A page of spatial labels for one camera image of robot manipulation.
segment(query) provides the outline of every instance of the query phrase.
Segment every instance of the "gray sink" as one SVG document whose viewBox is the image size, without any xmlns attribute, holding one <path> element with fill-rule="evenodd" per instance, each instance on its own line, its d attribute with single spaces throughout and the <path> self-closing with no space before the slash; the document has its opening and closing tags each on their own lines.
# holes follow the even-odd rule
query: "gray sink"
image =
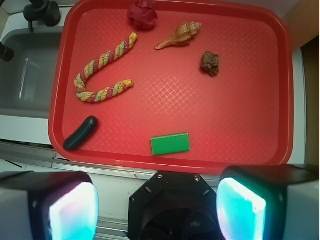
<svg viewBox="0 0 320 240">
<path fill-rule="evenodd" d="M 14 51 L 0 60 L 0 115 L 49 117 L 62 27 L 19 29 L 2 43 Z"/>
</svg>

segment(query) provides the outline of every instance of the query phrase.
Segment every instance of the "brown rock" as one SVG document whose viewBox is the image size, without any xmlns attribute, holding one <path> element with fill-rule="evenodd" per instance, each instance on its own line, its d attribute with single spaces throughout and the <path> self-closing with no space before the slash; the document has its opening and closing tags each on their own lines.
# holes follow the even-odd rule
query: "brown rock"
<svg viewBox="0 0 320 240">
<path fill-rule="evenodd" d="M 206 51 L 201 60 L 201 68 L 204 69 L 211 77 L 217 75 L 220 71 L 220 56 Z"/>
</svg>

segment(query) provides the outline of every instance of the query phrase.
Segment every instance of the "dark green cucumber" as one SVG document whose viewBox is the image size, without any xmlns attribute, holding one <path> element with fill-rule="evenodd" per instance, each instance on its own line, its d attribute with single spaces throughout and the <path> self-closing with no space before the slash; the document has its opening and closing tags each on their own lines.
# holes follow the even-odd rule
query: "dark green cucumber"
<svg viewBox="0 0 320 240">
<path fill-rule="evenodd" d="M 98 119 L 95 116 L 89 116 L 81 126 L 64 141 L 63 148 L 67 151 L 77 149 L 94 133 L 97 126 Z"/>
</svg>

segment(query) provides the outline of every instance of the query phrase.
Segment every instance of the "cyan light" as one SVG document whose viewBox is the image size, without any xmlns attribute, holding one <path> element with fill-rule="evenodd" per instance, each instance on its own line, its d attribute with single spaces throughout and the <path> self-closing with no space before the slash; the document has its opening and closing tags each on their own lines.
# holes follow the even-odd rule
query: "cyan light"
<svg viewBox="0 0 320 240">
<path fill-rule="evenodd" d="M 262 240 L 266 201 L 233 178 L 224 178 L 217 190 L 217 216 L 227 240 Z"/>
<path fill-rule="evenodd" d="M 96 234 L 99 201 L 94 185 L 83 182 L 49 209 L 52 240 L 92 240 Z"/>
</svg>

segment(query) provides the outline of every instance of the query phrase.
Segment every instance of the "conch shell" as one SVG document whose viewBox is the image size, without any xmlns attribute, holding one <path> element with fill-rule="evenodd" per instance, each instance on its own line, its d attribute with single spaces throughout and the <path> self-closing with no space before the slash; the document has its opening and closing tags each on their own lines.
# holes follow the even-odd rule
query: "conch shell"
<svg viewBox="0 0 320 240">
<path fill-rule="evenodd" d="M 182 23 L 167 40 L 160 43 L 155 49 L 160 50 L 168 46 L 183 46 L 190 43 L 191 38 L 198 33 L 201 27 L 200 22 Z"/>
</svg>

